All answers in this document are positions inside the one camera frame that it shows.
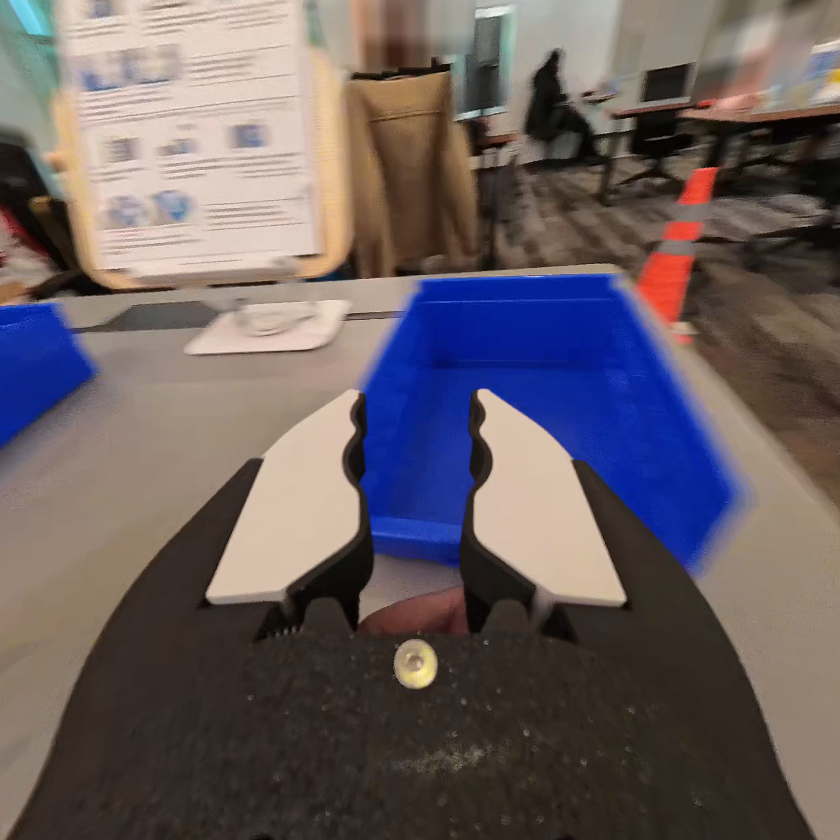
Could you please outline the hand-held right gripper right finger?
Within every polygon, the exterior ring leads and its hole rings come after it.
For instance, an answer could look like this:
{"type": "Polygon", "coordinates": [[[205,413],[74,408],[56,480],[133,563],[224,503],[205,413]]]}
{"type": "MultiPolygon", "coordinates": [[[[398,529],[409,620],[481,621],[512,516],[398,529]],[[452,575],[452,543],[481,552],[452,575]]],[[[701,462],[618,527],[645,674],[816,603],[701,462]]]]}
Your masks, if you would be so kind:
{"type": "Polygon", "coordinates": [[[566,606],[620,609],[627,593],[579,476],[542,426],[494,392],[469,404],[471,454],[459,547],[469,630],[493,613],[539,633],[566,606]]]}

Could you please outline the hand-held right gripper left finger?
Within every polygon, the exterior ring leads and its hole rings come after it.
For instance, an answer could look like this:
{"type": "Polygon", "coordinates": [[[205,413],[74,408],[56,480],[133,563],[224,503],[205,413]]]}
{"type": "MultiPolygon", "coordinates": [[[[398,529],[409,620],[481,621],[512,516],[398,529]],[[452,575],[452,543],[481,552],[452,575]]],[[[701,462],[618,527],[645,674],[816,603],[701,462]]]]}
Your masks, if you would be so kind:
{"type": "Polygon", "coordinates": [[[210,605],[271,603],[298,625],[332,598],[356,629],[375,555],[365,436],[365,396],[349,389],[267,449],[206,588],[210,605]]]}

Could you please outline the blue plastic bin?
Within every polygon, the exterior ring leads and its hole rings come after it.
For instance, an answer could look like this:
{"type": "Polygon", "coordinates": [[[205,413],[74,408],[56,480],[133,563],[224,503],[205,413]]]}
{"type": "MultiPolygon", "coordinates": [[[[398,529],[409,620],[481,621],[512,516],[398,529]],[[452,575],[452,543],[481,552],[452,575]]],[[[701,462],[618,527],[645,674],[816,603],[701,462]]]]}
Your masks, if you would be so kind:
{"type": "Polygon", "coordinates": [[[1,446],[96,374],[60,305],[2,307],[1,446]]]}
{"type": "Polygon", "coordinates": [[[589,464],[690,573],[740,513],[735,468],[616,273],[427,279],[361,387],[376,552],[458,564],[479,389],[589,464]]]}

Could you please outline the person's right hand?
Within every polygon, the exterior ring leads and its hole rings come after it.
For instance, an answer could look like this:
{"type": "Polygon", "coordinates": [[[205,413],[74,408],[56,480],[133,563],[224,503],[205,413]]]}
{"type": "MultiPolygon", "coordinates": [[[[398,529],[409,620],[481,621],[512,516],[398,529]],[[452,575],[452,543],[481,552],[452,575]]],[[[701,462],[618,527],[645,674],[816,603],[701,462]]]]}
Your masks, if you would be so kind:
{"type": "Polygon", "coordinates": [[[469,625],[464,589],[453,586],[385,606],[360,622],[359,632],[375,636],[466,635],[469,625]]]}

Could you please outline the orange traffic cone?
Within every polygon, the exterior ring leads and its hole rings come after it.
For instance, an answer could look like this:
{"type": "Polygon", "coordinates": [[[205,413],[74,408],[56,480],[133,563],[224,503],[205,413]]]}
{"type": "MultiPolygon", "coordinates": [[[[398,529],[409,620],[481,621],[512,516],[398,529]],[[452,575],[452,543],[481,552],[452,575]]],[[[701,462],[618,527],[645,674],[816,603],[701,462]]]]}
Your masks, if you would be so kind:
{"type": "Polygon", "coordinates": [[[697,247],[705,226],[718,168],[694,170],[658,243],[647,257],[636,291],[678,343],[692,343],[697,331],[683,315],[697,247]]]}

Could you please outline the tan cloth cover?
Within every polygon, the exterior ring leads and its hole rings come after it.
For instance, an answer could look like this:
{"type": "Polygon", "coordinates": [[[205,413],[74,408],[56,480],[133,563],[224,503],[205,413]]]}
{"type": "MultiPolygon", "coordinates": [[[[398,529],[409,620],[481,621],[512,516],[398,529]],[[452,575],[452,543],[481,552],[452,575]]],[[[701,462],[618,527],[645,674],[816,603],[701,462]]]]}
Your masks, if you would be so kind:
{"type": "Polygon", "coordinates": [[[359,278],[475,268],[479,195],[448,72],[351,79],[344,86],[359,278]]]}

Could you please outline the printed instruction sheet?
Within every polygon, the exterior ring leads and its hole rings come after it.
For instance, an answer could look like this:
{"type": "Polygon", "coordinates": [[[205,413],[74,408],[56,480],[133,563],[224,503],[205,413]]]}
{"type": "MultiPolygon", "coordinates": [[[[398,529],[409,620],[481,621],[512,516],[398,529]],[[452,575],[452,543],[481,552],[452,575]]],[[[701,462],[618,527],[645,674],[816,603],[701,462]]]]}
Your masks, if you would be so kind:
{"type": "Polygon", "coordinates": [[[96,269],[273,272],[324,247],[303,2],[57,2],[96,269]]]}

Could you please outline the long wood-top desk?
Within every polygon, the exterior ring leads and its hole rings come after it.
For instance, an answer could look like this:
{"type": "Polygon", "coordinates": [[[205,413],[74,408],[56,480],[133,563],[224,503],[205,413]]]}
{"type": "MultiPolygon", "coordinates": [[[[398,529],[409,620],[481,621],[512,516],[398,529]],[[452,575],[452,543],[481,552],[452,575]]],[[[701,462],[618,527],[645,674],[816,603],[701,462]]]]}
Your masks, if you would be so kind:
{"type": "Polygon", "coordinates": [[[640,124],[652,114],[665,114],[666,121],[678,124],[688,122],[699,126],[712,137],[701,168],[718,168],[716,190],[723,194],[731,188],[747,165],[761,165],[765,159],[748,161],[742,155],[738,163],[729,170],[723,168],[731,141],[740,136],[760,131],[789,134],[791,140],[807,138],[808,144],[801,158],[789,164],[793,172],[799,172],[806,164],[813,161],[826,140],[826,133],[831,126],[838,125],[839,101],[829,101],[803,108],[761,109],[756,97],[748,95],[743,104],[726,107],[723,100],[704,100],[694,104],[685,102],[667,102],[648,104],[642,107],[613,109],[612,121],[633,120],[637,131],[640,124]]]}

